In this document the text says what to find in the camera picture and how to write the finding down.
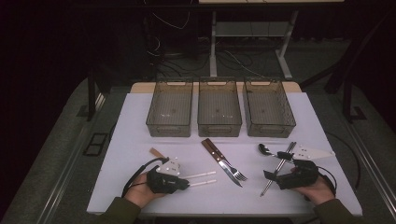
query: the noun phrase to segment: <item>knife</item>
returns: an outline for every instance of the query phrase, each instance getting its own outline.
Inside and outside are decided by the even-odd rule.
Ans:
[[[239,183],[239,181],[233,176],[233,173],[230,171],[230,167],[224,162],[224,160],[218,155],[218,153],[206,142],[202,141],[202,145],[206,148],[206,150],[209,152],[210,155],[215,159],[215,161],[220,165],[220,167],[223,169],[225,174],[227,174],[228,177],[239,187],[242,188],[242,185]]]

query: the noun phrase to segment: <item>plastic storage bin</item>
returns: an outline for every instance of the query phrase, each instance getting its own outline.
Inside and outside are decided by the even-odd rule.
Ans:
[[[159,78],[146,124],[153,137],[190,137],[192,78]]]
[[[246,77],[244,105],[249,136],[287,138],[296,126],[282,82],[276,78]]]
[[[237,137],[242,118],[234,77],[201,77],[198,133],[201,137]]]

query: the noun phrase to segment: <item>dark background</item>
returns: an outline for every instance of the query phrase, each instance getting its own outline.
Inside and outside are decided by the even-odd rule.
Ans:
[[[302,9],[293,39],[346,38],[357,41],[353,46],[359,46],[361,37],[393,4],[393,1],[373,2],[359,1],[360,7],[341,9]],[[153,78],[146,53],[147,39],[142,33],[145,13],[81,13],[72,8],[72,4],[70,1],[0,3],[0,73],[4,102],[1,136],[5,142],[0,156],[0,218],[68,97],[89,71],[94,71],[101,91]],[[396,122],[390,108],[396,103],[393,87],[396,83],[393,63],[396,36],[390,31],[396,27],[395,14],[393,11],[378,28],[350,72],[355,84],[363,89],[393,130]],[[196,49],[183,48],[183,44],[191,46],[196,41],[195,36],[207,35],[207,22],[210,22],[210,13],[194,13],[191,24],[184,31],[169,35],[166,28],[151,26],[149,32],[163,35],[165,39],[186,40],[189,44],[180,43],[181,50],[193,56]],[[354,50],[356,48],[349,49],[351,54]],[[132,77],[132,71],[141,71],[142,75]],[[343,68],[338,71],[340,78],[344,78],[343,71]]]

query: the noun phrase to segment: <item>human hand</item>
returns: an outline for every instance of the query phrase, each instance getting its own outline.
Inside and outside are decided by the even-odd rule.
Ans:
[[[307,198],[314,204],[319,205],[321,203],[326,203],[329,200],[335,199],[334,194],[330,190],[329,184],[323,177],[319,177],[315,184],[306,186],[306,187],[299,187],[293,189]]]
[[[147,173],[139,175],[132,183],[132,185],[135,186],[128,189],[124,198],[140,208],[143,208],[152,200],[165,196],[163,193],[153,193],[146,184],[146,181]]]

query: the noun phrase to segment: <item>white table surface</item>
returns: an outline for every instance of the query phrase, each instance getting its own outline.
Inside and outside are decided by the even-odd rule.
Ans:
[[[120,112],[87,211],[94,214],[105,212],[114,197],[121,195],[123,186],[134,172],[141,165],[154,159],[149,149],[155,147],[167,157],[177,157],[181,175],[217,172],[215,175],[191,179],[191,183],[210,179],[216,179],[217,182],[178,190],[172,195],[157,199],[142,210],[142,217],[297,217],[312,214],[312,203],[305,201],[295,191],[280,190],[276,183],[260,197],[268,181],[262,170],[273,172],[279,160],[262,156],[258,150],[259,143],[264,143],[273,152],[285,151],[292,141],[297,142],[296,147],[302,145],[332,151],[307,95],[298,92],[287,95],[297,123],[289,138],[249,137],[244,120],[239,137],[210,138],[229,162],[248,178],[248,181],[241,182],[243,187],[240,188],[223,172],[201,144],[204,138],[198,136],[196,93],[192,100],[189,138],[151,137],[146,126],[146,118],[152,93],[129,93]],[[242,118],[245,119],[241,94],[239,101]],[[160,163],[155,162],[147,171],[156,164]],[[315,164],[326,168],[336,177],[337,198],[353,215],[361,216],[361,206],[338,160],[335,157],[319,159],[315,160]],[[292,165],[285,163],[281,174],[288,173],[290,168]]]

